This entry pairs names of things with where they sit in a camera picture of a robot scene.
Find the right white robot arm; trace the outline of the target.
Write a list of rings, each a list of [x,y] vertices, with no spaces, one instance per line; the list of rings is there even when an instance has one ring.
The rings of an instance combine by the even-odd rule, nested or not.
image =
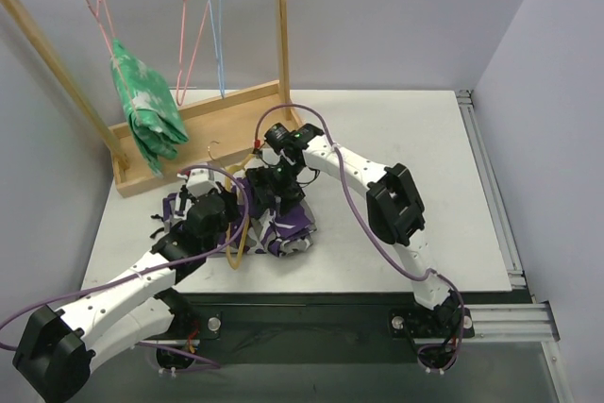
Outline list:
[[[339,146],[329,137],[305,138],[299,131],[267,141],[278,153],[275,164],[245,171],[254,202],[269,202],[282,212],[293,210],[304,193],[297,181],[305,169],[332,176],[361,229],[382,257],[411,282],[419,326],[431,335],[450,327],[473,326],[469,310],[454,284],[435,269],[425,233],[425,206],[411,172],[398,163],[386,166]]]

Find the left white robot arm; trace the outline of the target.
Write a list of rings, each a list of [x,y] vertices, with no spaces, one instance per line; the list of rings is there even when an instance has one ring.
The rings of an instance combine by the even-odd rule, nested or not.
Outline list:
[[[184,336],[192,315],[175,286],[218,252],[240,213],[235,193],[212,189],[113,281],[60,308],[43,302],[29,309],[14,368],[44,401],[66,402],[95,368],[123,350],[164,332]]]

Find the purple camouflage trousers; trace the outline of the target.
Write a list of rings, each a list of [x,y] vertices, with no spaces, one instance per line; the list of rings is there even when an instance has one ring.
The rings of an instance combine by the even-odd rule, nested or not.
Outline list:
[[[217,179],[217,188],[213,189],[234,193],[240,212],[219,237],[218,243],[225,243],[241,225],[245,225],[242,235],[222,250],[232,264],[242,261],[244,255],[269,254],[279,258],[304,252],[312,246],[312,233],[316,226],[305,201],[302,200],[287,214],[278,214],[271,209],[259,212],[252,200],[247,177],[239,177],[237,180],[238,184],[228,177]],[[161,199],[160,212],[151,216],[162,222],[162,227],[150,237],[154,239],[159,234],[168,232],[175,222],[183,220],[197,198],[188,193],[184,183],[178,191],[165,195]]]

